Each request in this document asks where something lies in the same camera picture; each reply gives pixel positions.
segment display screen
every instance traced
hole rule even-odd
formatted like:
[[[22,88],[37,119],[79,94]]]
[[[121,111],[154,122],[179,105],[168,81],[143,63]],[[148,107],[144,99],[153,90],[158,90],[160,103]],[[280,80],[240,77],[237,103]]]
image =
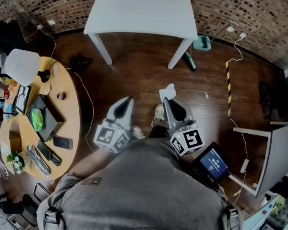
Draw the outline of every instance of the display screen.
[[[215,179],[228,168],[214,149],[211,149],[200,161]]]

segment lamp shade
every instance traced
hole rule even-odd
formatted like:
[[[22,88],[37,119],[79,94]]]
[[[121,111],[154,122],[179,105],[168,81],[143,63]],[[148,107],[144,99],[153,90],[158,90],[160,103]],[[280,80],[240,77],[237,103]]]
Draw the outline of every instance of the lamp shade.
[[[5,73],[22,86],[30,85],[39,69],[39,54],[22,49],[13,49],[4,65]]]

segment potted plant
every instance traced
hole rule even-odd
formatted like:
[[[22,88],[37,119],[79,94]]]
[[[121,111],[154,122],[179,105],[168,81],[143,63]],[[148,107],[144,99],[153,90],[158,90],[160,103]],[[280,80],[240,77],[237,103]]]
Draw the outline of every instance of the potted plant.
[[[17,151],[13,151],[11,154],[9,154],[6,158],[6,161],[13,165],[17,174],[24,172],[24,159]]]

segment smartphone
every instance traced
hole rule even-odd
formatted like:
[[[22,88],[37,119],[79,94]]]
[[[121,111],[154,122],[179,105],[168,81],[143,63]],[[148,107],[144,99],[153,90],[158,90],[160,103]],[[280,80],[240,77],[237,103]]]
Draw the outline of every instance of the smartphone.
[[[50,150],[41,140],[38,141],[37,148],[48,161],[52,161],[56,166],[61,164],[61,158],[59,158],[52,150]]]
[[[72,149],[72,139],[59,136],[53,136],[53,145],[59,148]]]

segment white table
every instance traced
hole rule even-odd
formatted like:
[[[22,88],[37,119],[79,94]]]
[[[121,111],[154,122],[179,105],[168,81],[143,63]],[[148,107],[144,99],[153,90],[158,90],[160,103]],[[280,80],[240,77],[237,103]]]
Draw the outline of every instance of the white table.
[[[256,188],[247,185],[240,178],[232,174],[229,176],[233,181],[256,197],[265,194],[288,172],[288,125],[272,132],[246,128],[233,128],[233,130],[244,134],[267,137],[264,164]]]
[[[96,0],[87,19],[88,34],[108,65],[112,59],[98,34],[150,33],[183,38],[168,68],[172,69],[197,39],[190,0]]]

